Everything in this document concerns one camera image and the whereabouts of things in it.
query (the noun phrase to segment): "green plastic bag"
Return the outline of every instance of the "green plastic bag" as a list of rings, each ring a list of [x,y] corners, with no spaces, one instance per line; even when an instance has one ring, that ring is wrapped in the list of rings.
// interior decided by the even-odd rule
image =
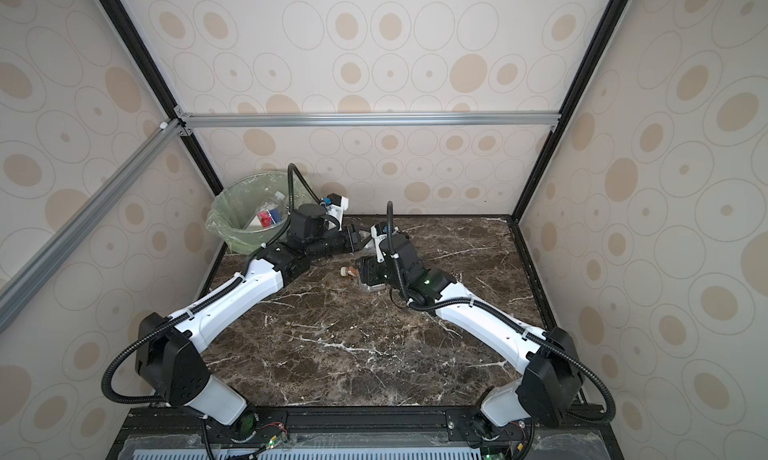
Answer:
[[[293,177],[293,184],[294,206],[314,203],[312,196],[295,177]],[[216,196],[210,206],[205,229],[223,238],[233,252],[253,253],[261,244],[272,238],[272,235],[277,233],[286,221],[283,216],[281,222],[267,228],[251,227],[243,230],[243,226],[247,225],[256,214],[256,208],[275,192],[282,192],[286,196],[287,206],[288,174],[265,172],[243,178]]]

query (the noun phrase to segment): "circle pattern wallpaper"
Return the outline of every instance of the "circle pattern wallpaper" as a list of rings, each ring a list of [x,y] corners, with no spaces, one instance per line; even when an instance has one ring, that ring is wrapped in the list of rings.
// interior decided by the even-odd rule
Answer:
[[[627,458],[768,444],[765,6],[634,0],[522,221]]]

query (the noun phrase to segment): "white cable tie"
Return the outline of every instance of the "white cable tie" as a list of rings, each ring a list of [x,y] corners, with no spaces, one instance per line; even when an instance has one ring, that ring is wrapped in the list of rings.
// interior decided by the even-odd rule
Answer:
[[[535,337],[537,337],[537,338],[540,338],[540,339],[542,339],[542,340],[546,340],[545,338],[542,338],[542,337],[540,337],[540,336],[536,335],[535,333],[533,333],[533,329],[534,329],[534,328],[536,328],[536,327],[534,327],[533,325],[529,325],[529,326],[525,327],[525,330],[524,330],[524,331],[523,331],[523,333],[521,334],[521,336],[523,337],[523,340],[527,340],[527,339],[525,338],[525,336],[526,336],[527,334],[529,334],[529,333],[531,333],[531,335],[533,335],[533,336],[535,336]]]

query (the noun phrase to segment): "marble tabletop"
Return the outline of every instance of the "marble tabletop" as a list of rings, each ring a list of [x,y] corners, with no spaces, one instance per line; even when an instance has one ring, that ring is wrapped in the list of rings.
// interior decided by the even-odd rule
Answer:
[[[368,227],[378,221],[346,219]],[[396,225],[425,262],[542,326],[504,219],[403,217]],[[243,261],[227,254],[212,287]],[[351,264],[351,255],[317,261],[242,315],[204,352],[212,373],[261,406],[469,405],[486,388],[519,377],[459,327],[400,310],[387,291],[360,291],[356,279],[339,273]]]

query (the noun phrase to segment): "metal bracket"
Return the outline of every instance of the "metal bracket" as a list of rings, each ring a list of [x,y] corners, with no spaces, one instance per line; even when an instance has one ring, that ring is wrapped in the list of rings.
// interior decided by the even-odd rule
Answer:
[[[174,112],[176,113],[176,117],[180,120],[189,118],[190,116],[186,111],[182,110],[181,107],[179,107],[178,105],[174,107]]]

